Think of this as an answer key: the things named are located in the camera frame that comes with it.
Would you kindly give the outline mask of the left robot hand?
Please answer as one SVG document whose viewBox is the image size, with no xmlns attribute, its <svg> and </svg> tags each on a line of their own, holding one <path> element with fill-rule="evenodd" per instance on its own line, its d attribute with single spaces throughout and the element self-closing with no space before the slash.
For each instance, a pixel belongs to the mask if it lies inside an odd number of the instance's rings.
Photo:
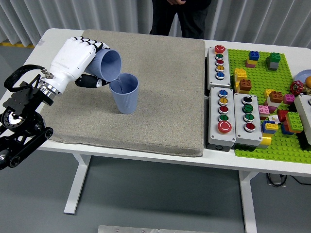
<svg viewBox="0 0 311 233">
<path fill-rule="evenodd" d="M 77 80 L 96 53 L 103 49 L 109 49 L 109 46 L 82 36 L 69 38 L 51 62 L 49 73 L 52 78 L 47 83 L 58 93 L 64 93 L 68 83 Z"/>
</svg>

